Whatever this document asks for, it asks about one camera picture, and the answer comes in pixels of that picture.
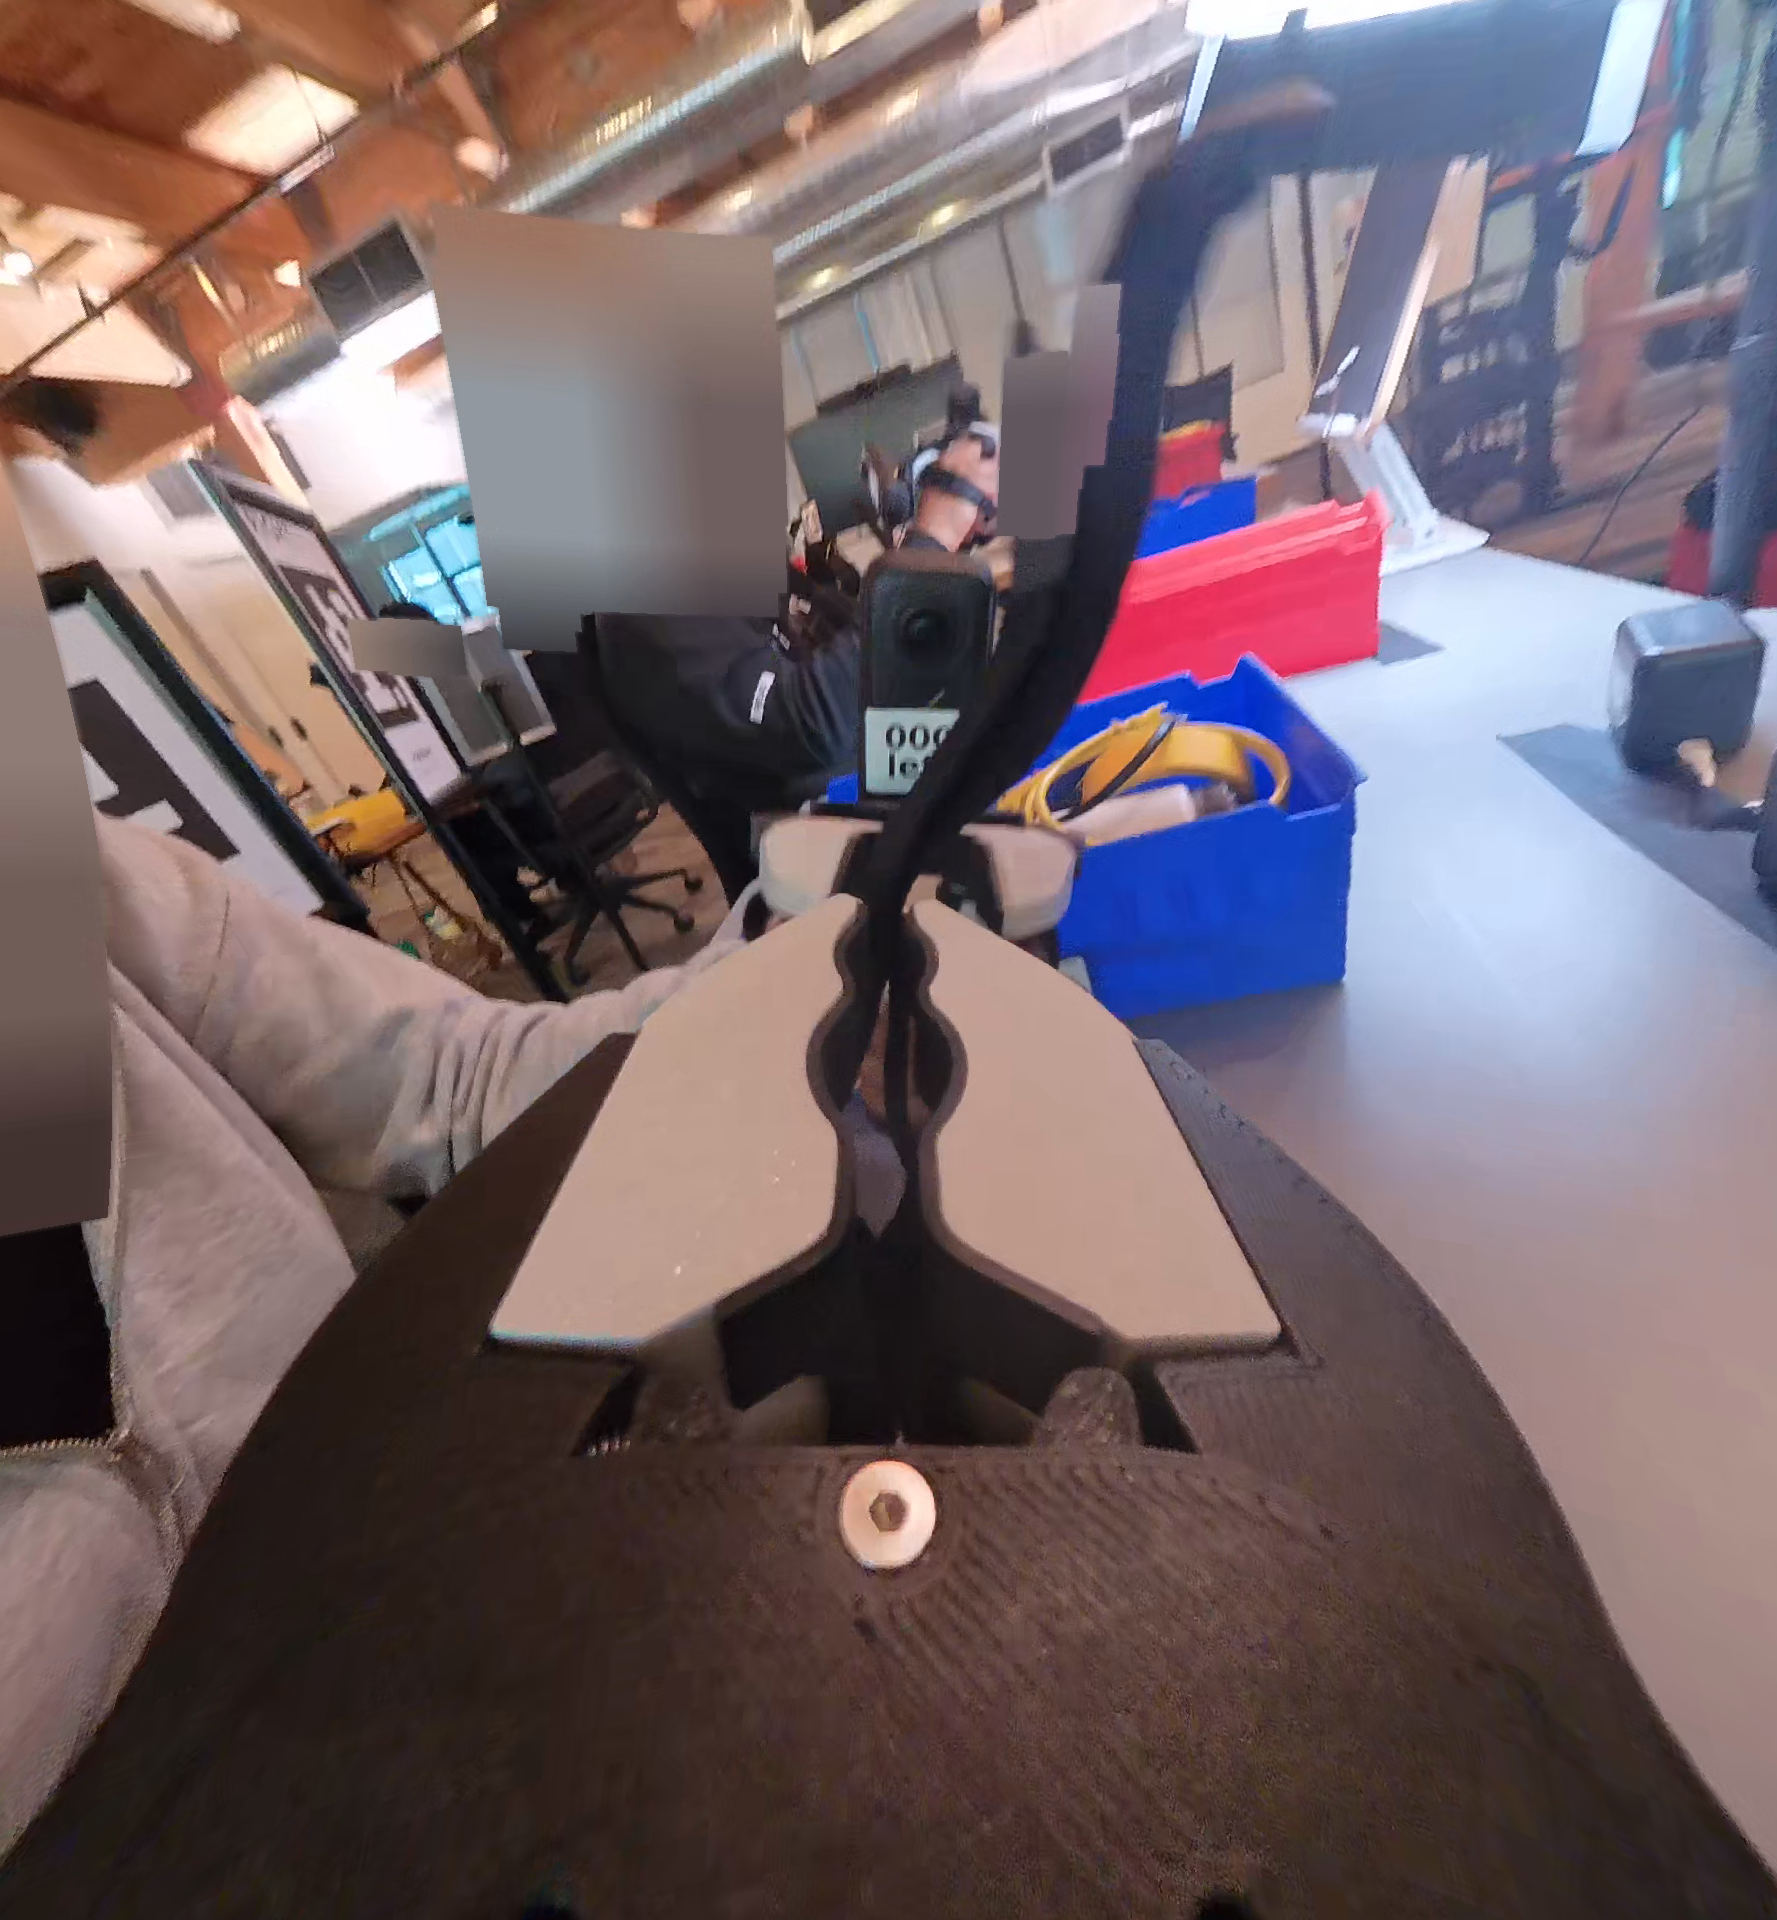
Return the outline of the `white cylindrical tool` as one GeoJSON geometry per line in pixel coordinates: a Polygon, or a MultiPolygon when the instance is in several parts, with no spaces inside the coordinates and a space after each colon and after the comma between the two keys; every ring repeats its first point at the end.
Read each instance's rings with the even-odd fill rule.
{"type": "Polygon", "coordinates": [[[1221,817],[1245,805],[1225,781],[1168,779],[1129,787],[1073,816],[1065,827],[1088,847],[1148,838],[1221,817]]]}

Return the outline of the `dark green board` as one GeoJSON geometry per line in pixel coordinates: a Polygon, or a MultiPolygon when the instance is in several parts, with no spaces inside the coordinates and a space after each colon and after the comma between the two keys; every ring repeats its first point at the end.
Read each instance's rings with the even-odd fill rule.
{"type": "Polygon", "coordinates": [[[890,365],[821,400],[811,420],[788,429],[790,457],[824,534],[840,535],[868,519],[867,456],[903,471],[920,447],[942,438],[962,382],[956,354],[925,367],[890,365]]]}

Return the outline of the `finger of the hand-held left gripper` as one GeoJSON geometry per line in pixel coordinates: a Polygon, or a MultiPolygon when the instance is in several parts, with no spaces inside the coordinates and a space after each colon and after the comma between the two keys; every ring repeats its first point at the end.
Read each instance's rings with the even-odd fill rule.
{"type": "Polygon", "coordinates": [[[845,877],[874,843],[872,820],[773,820],[758,838],[758,893],[773,920],[796,920],[852,893],[845,877]]]}
{"type": "Polygon", "coordinates": [[[999,936],[1051,936],[1081,858],[1059,830],[962,830],[948,850],[948,906],[999,936]]]}

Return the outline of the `framed black white marker poster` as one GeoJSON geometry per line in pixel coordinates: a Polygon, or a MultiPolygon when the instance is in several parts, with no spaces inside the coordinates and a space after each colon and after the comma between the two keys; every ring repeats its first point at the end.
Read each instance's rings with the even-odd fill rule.
{"type": "Polygon", "coordinates": [[[316,516],[280,491],[208,459],[193,476],[306,643],[326,690],[382,773],[421,813],[457,799],[468,771],[421,691],[354,663],[354,628],[371,616],[316,516]]]}
{"type": "Polygon", "coordinates": [[[348,877],[97,559],[39,574],[89,796],[310,918],[371,933],[348,877]]]}

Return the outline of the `black office chair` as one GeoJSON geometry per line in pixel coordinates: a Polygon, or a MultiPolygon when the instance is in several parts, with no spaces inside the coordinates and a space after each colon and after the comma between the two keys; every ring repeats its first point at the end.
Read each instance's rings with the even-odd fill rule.
{"type": "Polygon", "coordinates": [[[474,791],[517,920],[569,988],[589,983],[585,947],[598,928],[616,936],[637,969],[646,967],[624,920],[631,910],[658,913],[678,933],[694,929],[704,877],[691,867],[635,866],[660,799],[612,752],[598,749],[554,778],[530,756],[506,752],[474,773],[474,791]]]}

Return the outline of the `yellow tape roll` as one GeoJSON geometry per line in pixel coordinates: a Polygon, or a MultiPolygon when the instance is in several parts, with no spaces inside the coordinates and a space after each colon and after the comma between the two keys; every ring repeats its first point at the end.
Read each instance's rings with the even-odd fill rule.
{"type": "Polygon", "coordinates": [[[1238,805],[1286,808],[1292,765],[1284,747],[1261,732],[1181,722],[1157,730],[1129,767],[1123,789],[1174,781],[1221,786],[1238,805]]]}

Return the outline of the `grey desk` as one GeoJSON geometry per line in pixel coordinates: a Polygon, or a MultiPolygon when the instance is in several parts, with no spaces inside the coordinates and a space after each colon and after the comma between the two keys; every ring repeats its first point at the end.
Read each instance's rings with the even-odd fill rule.
{"type": "Polygon", "coordinates": [[[1346,981],[1139,1031],[1429,1292],[1777,1869],[1777,951],[1507,746],[1605,725],[1667,602],[1493,545],[1393,577],[1434,652],[1295,684],[1368,773],[1346,981]]]}

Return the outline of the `dark grey tripod pole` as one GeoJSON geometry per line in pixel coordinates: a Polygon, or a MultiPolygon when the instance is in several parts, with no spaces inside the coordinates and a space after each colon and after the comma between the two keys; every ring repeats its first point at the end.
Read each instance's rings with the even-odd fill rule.
{"type": "Polygon", "coordinates": [[[1777,468],[1777,3],[1760,93],[1760,162],[1745,250],[1745,296],[1730,354],[1728,420],[1716,491],[1708,596],[1756,599],[1777,468]]]}

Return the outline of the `floor stand with grey board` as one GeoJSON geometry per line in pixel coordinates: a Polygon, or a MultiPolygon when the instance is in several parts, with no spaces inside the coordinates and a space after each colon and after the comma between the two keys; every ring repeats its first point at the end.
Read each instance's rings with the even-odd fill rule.
{"type": "Polygon", "coordinates": [[[576,988],[585,983],[585,971],[576,960],[574,926],[586,899],[563,805],[538,757],[541,744],[552,737],[554,727],[493,616],[464,621],[463,652],[467,708],[479,734],[473,778],[495,830],[508,845],[512,884],[524,908],[523,928],[538,949],[549,940],[556,941],[554,949],[544,949],[550,971],[576,988]]]}

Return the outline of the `person's left forearm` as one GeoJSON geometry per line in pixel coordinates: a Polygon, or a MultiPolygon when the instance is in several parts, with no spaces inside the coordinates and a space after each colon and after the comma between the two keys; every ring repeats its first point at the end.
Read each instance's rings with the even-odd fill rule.
{"type": "Polygon", "coordinates": [[[757,888],[678,967],[570,1002],[489,996],[304,918],[187,841],[98,816],[117,986],[319,1187],[427,1197],[598,1045],[748,937],[757,888]]]}

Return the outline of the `wide black tape patch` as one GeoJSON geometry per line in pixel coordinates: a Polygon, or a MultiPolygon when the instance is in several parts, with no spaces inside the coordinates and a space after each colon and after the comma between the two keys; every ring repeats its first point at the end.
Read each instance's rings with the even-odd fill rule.
{"type": "Polygon", "coordinates": [[[1777,953],[1777,901],[1756,872],[1757,817],[1692,779],[1632,771],[1608,732],[1574,724],[1506,734],[1570,804],[1777,953]]]}

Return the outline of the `white tablet stand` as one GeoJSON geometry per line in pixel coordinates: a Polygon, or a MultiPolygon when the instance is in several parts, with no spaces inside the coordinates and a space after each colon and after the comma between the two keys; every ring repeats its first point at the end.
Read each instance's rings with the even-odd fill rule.
{"type": "Polygon", "coordinates": [[[1339,459],[1358,497],[1382,506],[1383,577],[1468,557],[1490,545],[1487,529],[1438,506],[1392,420],[1311,407],[1302,429],[1339,459]]]}

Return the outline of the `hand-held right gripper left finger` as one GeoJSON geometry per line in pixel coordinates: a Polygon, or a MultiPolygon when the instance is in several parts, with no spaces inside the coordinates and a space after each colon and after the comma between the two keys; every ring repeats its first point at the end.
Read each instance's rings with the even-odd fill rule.
{"type": "Polygon", "coordinates": [[[823,1252],[843,1142],[809,1049],[847,996],[832,895],[685,983],[637,1031],[495,1308],[501,1346],[645,1354],[823,1252]]]}

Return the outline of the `blue plastic bin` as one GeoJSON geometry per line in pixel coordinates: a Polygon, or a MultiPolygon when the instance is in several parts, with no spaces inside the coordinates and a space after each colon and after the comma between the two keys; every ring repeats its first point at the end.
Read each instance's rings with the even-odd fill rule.
{"type": "Polygon", "coordinates": [[[1347,969],[1358,794],[1363,773],[1295,697],[1248,656],[1221,679],[1189,676],[1080,702],[1034,767],[935,858],[948,889],[960,831],[1062,831],[1084,845],[1053,947],[1122,1017],[1329,988],[1347,969]],[[1157,730],[1181,722],[1245,727],[1292,765],[1286,808],[1250,804],[1189,827],[1085,845],[1065,824],[1123,791],[1157,730]]]}
{"type": "Polygon", "coordinates": [[[1211,484],[1152,500],[1138,545],[1139,559],[1174,553],[1257,522],[1260,473],[1238,471],[1211,484]]]}

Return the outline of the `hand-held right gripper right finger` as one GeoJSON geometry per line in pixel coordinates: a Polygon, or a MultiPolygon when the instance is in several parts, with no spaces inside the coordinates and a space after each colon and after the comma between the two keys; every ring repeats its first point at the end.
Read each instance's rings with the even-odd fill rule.
{"type": "Polygon", "coordinates": [[[1279,1312],[1134,1033],[935,899],[907,928],[948,1052],[923,1145],[948,1253],[1126,1355],[1274,1347],[1279,1312]]]}

